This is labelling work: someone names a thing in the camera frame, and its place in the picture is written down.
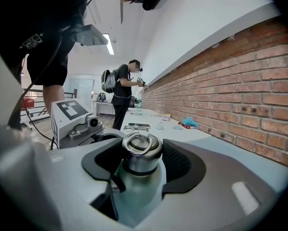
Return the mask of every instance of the ceiling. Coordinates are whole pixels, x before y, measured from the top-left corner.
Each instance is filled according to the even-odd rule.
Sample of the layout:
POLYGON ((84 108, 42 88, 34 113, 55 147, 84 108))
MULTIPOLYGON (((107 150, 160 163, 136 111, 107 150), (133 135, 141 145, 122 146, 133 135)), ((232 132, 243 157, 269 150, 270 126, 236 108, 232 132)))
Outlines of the ceiling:
POLYGON ((142 61, 160 13, 161 10, 144 11, 142 4, 125 2, 121 24, 120 0, 93 0, 84 24, 93 24, 100 32, 108 33, 115 55, 110 55, 106 46, 87 47, 76 43, 69 54, 69 73, 102 74, 105 69, 118 68, 131 59, 142 61))

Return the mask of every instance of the leg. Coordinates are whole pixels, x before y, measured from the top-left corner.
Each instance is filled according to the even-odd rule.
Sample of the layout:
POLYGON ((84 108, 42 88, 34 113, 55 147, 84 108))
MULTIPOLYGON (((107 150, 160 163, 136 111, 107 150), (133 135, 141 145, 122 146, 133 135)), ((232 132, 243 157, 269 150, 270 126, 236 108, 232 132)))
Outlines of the leg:
MULTIPOLYGON (((21 71, 22 66, 19 64, 15 69, 12 70, 13 76, 21 85, 21 71)), ((21 106, 17 107, 17 110, 10 116, 8 126, 13 129, 22 130, 21 129, 21 106)))
POLYGON ((121 125, 123 124, 126 112, 128 110, 128 106, 123 106, 123 105, 115 105, 115 120, 113 124, 113 128, 120 130, 121 125))
POLYGON ((51 115, 52 102, 65 99, 64 88, 60 85, 43 86, 43 100, 49 115, 51 115))

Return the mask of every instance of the floor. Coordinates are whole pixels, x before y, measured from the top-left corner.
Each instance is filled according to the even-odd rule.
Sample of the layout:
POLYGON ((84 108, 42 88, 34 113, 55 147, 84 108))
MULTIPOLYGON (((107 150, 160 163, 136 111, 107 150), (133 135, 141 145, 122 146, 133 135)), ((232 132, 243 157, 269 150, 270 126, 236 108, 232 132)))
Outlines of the floor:
MULTIPOLYGON (((101 115, 100 117, 98 117, 98 120, 102 121, 106 128, 111 128, 112 122, 114 122, 114 116, 101 115)), ((52 127, 51 127, 50 118, 40 120, 40 121, 35 121, 34 124, 43 135, 49 137, 50 139, 53 138, 53 131, 52 131, 52 127)), ((35 128, 33 128, 33 130, 30 130, 25 125, 23 125, 22 131, 27 136, 30 136, 33 141, 40 142, 40 143, 45 145, 47 150, 49 149, 49 147, 51 145, 51 141, 49 141, 47 138, 44 138, 43 136, 41 136, 35 128)))

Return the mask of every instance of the glasses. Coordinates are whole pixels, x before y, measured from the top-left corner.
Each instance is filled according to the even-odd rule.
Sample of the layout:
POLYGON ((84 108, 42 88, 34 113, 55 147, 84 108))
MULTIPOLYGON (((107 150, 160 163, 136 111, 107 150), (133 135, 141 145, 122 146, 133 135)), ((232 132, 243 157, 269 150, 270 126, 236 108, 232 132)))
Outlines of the glasses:
POLYGON ((138 131, 148 131, 148 128, 144 128, 144 127, 133 127, 133 126, 125 126, 124 127, 124 130, 126 132, 134 132, 135 130, 138 130, 138 131))

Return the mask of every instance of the black pants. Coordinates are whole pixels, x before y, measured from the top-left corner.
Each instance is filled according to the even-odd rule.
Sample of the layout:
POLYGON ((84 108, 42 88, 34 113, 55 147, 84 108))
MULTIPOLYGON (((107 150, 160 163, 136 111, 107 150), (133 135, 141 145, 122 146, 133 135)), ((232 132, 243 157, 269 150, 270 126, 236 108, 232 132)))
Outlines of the black pants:
POLYGON ((129 106, 127 105, 114 105, 115 109, 115 121, 113 124, 114 129, 120 130, 128 108, 129 106))

